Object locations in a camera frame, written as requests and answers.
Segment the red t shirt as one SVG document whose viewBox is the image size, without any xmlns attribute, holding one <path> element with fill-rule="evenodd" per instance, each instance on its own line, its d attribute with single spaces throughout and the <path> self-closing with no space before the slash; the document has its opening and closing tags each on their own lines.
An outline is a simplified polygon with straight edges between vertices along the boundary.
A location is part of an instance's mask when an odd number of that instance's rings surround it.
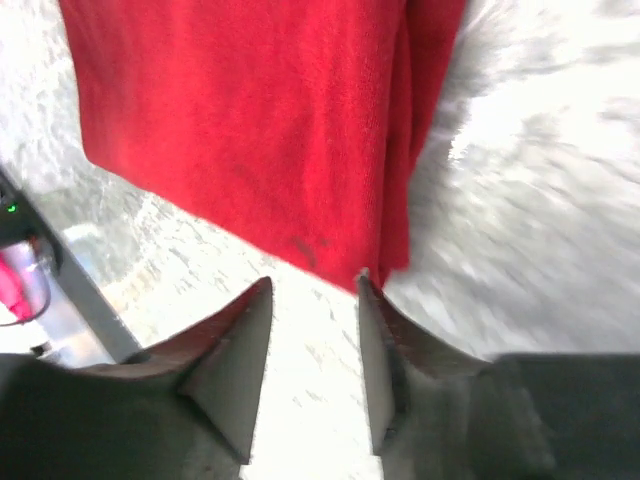
<svg viewBox="0 0 640 480">
<path fill-rule="evenodd" d="M 465 2 L 64 1 L 95 165 L 352 289 L 408 186 Z"/>
</svg>

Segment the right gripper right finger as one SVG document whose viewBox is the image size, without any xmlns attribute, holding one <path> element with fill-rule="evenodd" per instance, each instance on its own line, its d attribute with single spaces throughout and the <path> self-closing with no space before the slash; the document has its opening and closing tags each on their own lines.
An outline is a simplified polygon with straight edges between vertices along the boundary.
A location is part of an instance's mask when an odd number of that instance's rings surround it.
<svg viewBox="0 0 640 480">
<path fill-rule="evenodd" d="M 635 354 L 471 356 L 367 275 L 358 319 L 372 451 L 387 479 L 635 479 Z"/>
</svg>

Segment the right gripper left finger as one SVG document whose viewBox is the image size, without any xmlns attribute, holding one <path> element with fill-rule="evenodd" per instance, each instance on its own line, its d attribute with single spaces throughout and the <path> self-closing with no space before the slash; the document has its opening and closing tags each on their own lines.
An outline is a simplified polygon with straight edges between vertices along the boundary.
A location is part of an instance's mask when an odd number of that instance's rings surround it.
<svg viewBox="0 0 640 480">
<path fill-rule="evenodd" d="M 269 278 L 122 364 L 1 358 L 5 479 L 235 479 L 250 460 Z"/>
</svg>

